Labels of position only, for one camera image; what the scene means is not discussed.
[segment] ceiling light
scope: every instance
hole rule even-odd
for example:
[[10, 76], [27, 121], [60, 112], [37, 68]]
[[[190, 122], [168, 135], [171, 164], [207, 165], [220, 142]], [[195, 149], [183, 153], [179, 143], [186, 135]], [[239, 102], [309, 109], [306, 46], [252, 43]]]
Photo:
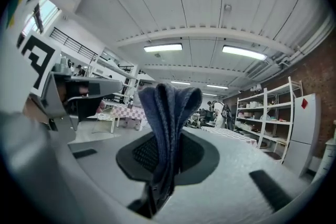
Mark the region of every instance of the ceiling light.
[[236, 47], [230, 47], [230, 46], [226, 46], [226, 45], [224, 45], [224, 47], [223, 47], [223, 52], [226, 52], [228, 54], [237, 54], [237, 55], [242, 55], [242, 56], [246, 56], [246, 57], [251, 57], [251, 58], [255, 58], [255, 59], [258, 59], [258, 60], [262, 60], [262, 61], [264, 61], [267, 58], [266, 55], [260, 54], [260, 53], [255, 52], [255, 51], [240, 49], [240, 48], [236, 48]]
[[228, 89], [229, 87], [226, 86], [217, 86], [217, 85], [207, 85], [208, 87], [212, 87], [212, 88], [220, 88], [220, 89]]
[[148, 46], [143, 48], [146, 52], [152, 51], [168, 51], [168, 50], [182, 50], [182, 44], [166, 44], [158, 46]]
[[188, 82], [180, 82], [180, 81], [171, 81], [171, 83], [190, 85], [190, 83]]
[[210, 96], [217, 96], [216, 94], [211, 94], [211, 93], [203, 93], [204, 95], [210, 95]]

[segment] white refrigerator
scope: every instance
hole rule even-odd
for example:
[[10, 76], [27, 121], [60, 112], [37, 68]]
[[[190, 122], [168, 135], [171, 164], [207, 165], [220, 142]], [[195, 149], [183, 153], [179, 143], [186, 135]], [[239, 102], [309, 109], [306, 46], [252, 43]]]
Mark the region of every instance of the white refrigerator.
[[320, 131], [321, 99], [316, 94], [295, 98], [294, 122], [283, 165], [296, 175], [304, 174], [310, 164]]

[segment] pink checkered tablecloth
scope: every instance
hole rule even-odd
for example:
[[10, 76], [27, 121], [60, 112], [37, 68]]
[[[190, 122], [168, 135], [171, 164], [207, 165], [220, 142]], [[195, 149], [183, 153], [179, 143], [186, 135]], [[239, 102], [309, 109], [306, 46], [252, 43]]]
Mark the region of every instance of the pink checkered tablecloth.
[[201, 128], [203, 131], [207, 131], [213, 134], [219, 134], [219, 135], [223, 135], [225, 137], [228, 138], [233, 138], [233, 139], [238, 139], [240, 141], [244, 141], [248, 144], [250, 144], [252, 147], [257, 147], [258, 146], [258, 142], [257, 140], [253, 139], [253, 138], [249, 138], [246, 136], [243, 136], [241, 134], [235, 133], [234, 131], [228, 130], [228, 129], [223, 129], [223, 128], [213, 128], [213, 127], [206, 127], [206, 126], [202, 126]]
[[142, 108], [133, 106], [131, 109], [127, 108], [126, 104], [118, 104], [112, 108], [111, 115], [120, 118], [132, 118], [136, 120], [146, 119], [145, 112]]

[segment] brown brick wall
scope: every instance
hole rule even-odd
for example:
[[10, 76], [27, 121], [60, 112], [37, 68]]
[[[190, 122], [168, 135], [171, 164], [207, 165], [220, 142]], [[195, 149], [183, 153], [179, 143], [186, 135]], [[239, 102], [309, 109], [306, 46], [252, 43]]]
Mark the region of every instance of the brown brick wall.
[[[290, 67], [279, 76], [262, 84], [268, 90], [287, 83], [291, 76], [293, 81], [302, 81], [303, 95], [316, 93], [321, 97], [321, 126], [318, 145], [314, 156], [321, 158], [325, 149], [325, 142], [333, 137], [336, 120], [336, 30], [334, 30], [313, 52]], [[224, 99], [223, 102], [233, 105], [240, 99], [250, 96], [246, 91], [234, 97]]]

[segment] red diamond sticker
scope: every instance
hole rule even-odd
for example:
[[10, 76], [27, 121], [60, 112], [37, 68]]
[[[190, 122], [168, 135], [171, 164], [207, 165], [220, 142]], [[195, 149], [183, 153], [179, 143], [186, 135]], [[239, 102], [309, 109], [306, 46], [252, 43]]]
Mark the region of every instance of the red diamond sticker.
[[308, 105], [308, 102], [307, 102], [306, 99], [304, 98], [303, 101], [302, 101], [301, 106], [303, 107], [303, 109], [305, 109], [307, 105]]

